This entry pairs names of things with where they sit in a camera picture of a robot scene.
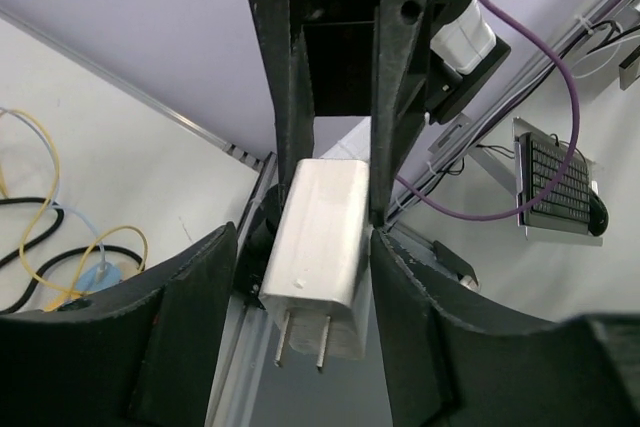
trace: wall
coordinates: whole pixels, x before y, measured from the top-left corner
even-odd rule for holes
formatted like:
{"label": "wall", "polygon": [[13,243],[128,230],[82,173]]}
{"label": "wall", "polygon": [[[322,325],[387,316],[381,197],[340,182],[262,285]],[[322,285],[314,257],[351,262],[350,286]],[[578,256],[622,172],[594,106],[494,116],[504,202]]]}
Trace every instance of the wall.
{"label": "wall", "polygon": [[[611,219],[603,247],[528,242],[513,218],[462,222],[424,205],[405,214],[402,222],[448,245],[474,266],[483,295],[512,308],[551,320],[589,311],[640,311],[640,82],[622,92],[616,79],[618,63],[638,43],[629,42],[607,68],[578,81],[582,104],[578,146],[598,163],[595,176]],[[611,53],[595,56],[590,65],[580,66],[581,71],[588,72]],[[483,143],[509,145],[513,138],[510,119],[516,115],[568,139],[571,116],[559,76],[553,75]],[[465,213],[513,208],[514,200],[505,190],[469,157],[466,163],[463,175],[442,182],[432,194],[434,200]]]}
{"label": "wall", "polygon": [[[494,1],[546,37],[565,30],[584,0]],[[271,101],[247,0],[0,0],[0,9],[219,137],[258,156],[274,149]],[[486,109],[534,52],[518,34],[492,24],[514,52],[476,110]],[[317,151],[354,123],[318,122]],[[438,132],[427,133],[420,146]],[[412,169],[422,169],[421,161]]]}

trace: purple cable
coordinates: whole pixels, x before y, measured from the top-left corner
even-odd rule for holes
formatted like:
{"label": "purple cable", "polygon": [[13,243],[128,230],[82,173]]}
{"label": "purple cable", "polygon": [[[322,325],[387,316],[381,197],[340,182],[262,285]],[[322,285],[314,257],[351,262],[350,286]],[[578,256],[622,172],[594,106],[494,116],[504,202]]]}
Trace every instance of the purple cable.
{"label": "purple cable", "polygon": [[580,102],[578,100],[578,89],[576,88],[576,84],[571,75],[571,71],[567,64],[564,63],[562,58],[558,54],[556,54],[551,47],[544,43],[540,37],[534,34],[531,30],[527,29],[520,22],[515,20],[509,14],[501,10],[498,6],[493,4],[490,0],[479,0],[482,5],[484,5],[489,12],[502,20],[505,24],[512,27],[514,30],[517,30],[522,35],[524,35],[527,39],[529,39],[533,44],[535,44],[544,54],[549,57],[553,63],[556,65],[564,81],[567,83],[567,88],[569,90],[569,97],[571,98],[571,113],[572,113],[572,124],[571,124],[571,138],[569,139],[569,145],[567,146],[567,155],[565,156],[560,168],[558,169],[558,173],[556,176],[550,180],[542,192],[538,194],[536,197],[531,199],[524,205],[521,205],[518,208],[509,210],[507,212],[502,212],[500,214],[491,214],[491,215],[470,215],[470,214],[460,214],[458,212],[454,212],[452,210],[447,209],[446,207],[442,207],[441,205],[436,204],[434,201],[427,198],[426,195],[422,194],[414,185],[412,185],[408,180],[400,177],[399,175],[396,177],[396,180],[404,185],[407,189],[409,189],[416,197],[418,197],[421,201],[434,208],[438,212],[441,212],[450,217],[454,217],[460,220],[468,220],[471,222],[490,222],[493,220],[501,220],[506,219],[508,217],[512,217],[514,215],[520,215],[521,213],[529,210],[531,207],[536,205],[538,202],[542,201],[553,188],[558,185],[560,180],[562,180],[562,176],[567,172],[569,168],[569,164],[571,163],[571,159],[573,159],[573,155],[576,152],[576,146],[578,144],[578,134],[580,132]]}

